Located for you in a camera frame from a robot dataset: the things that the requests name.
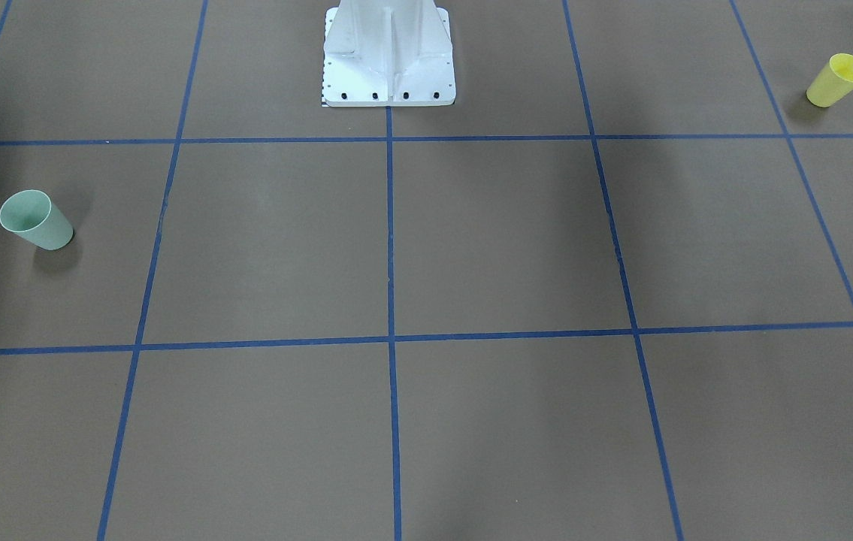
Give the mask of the green plastic cup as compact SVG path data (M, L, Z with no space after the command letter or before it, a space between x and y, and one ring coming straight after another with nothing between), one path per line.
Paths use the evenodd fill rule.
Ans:
M39 249L62 249L74 237L74 226L50 196L40 189L24 189L0 208L0 225Z

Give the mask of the yellow plastic cup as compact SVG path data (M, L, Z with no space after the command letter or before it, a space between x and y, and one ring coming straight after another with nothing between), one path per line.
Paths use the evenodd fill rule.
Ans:
M853 55L836 53L832 55L811 85L805 96L817 107L832 107L853 90Z

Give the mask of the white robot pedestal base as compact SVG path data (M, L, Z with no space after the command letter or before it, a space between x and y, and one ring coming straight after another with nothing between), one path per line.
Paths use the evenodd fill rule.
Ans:
M448 10L433 1L341 1L324 17L324 107L455 103Z

